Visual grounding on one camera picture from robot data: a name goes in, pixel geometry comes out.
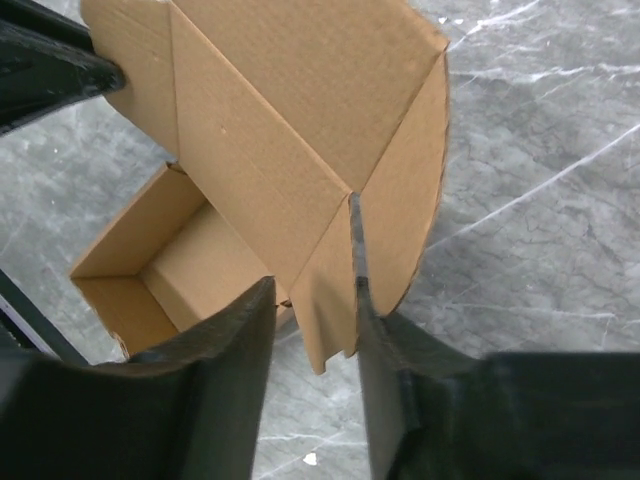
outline marble floor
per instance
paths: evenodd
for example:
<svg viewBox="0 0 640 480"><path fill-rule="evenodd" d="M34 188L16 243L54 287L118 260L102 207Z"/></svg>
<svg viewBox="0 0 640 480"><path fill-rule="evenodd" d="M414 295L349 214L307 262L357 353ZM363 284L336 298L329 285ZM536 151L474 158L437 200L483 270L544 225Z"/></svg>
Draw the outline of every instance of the marble floor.
<svg viewBox="0 0 640 480"><path fill-rule="evenodd" d="M76 0L46 0L78 19ZM414 0L451 39L449 166L403 311L479 356L640 347L640 6ZM103 100L0 140L0 266L91 361L117 346L66 277L168 155ZM355 359L274 350L254 476L368 478Z"/></svg>

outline open cardboard box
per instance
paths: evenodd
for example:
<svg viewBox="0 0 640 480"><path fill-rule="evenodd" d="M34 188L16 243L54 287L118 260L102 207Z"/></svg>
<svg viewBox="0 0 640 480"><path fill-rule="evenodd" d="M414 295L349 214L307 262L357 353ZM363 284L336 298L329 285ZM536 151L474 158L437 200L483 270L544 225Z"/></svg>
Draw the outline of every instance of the open cardboard box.
<svg viewBox="0 0 640 480"><path fill-rule="evenodd" d="M219 312L264 264L177 165L165 165L81 257L71 279L135 354ZM276 328L292 317L276 288Z"/></svg>
<svg viewBox="0 0 640 480"><path fill-rule="evenodd" d="M82 14L96 51L127 76L109 102L176 155L245 253L275 275L314 370L353 354L353 196L373 301L387 314L439 203L447 40L403 0L83 0ZM89 297L87 272L81 263L74 275ZM126 328L145 330L139 321Z"/></svg>

